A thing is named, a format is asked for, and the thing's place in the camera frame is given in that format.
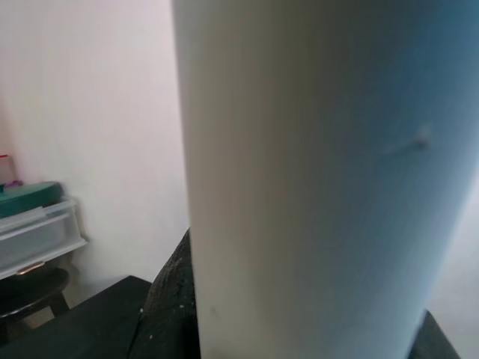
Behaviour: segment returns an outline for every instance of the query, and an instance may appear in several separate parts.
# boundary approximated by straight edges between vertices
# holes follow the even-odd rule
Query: white pipe
[[[479,150],[479,5],[174,6],[202,358],[404,359]]]

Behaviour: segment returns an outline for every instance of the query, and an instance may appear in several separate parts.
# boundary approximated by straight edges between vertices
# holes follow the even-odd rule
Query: green lid
[[[63,189],[58,182],[23,185],[0,193],[0,218],[58,203]]]

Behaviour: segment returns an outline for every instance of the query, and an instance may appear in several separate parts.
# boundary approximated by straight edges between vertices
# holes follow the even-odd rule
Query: white wall
[[[462,359],[479,352],[479,174],[432,293],[430,309]]]
[[[0,91],[28,181],[62,181],[82,295],[148,280],[188,227],[168,0],[3,0]]]

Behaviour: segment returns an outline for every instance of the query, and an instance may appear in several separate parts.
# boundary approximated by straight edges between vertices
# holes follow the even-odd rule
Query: plastic storage drawer
[[[85,244],[76,223],[75,202],[69,198],[0,219],[0,279]]]

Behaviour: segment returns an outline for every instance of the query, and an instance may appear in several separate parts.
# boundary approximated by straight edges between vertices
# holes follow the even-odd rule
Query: black stool
[[[0,282],[0,346],[8,343],[8,325],[45,307],[50,307],[55,317],[67,312],[62,291],[68,280],[67,271],[55,268],[42,275],[12,277]]]

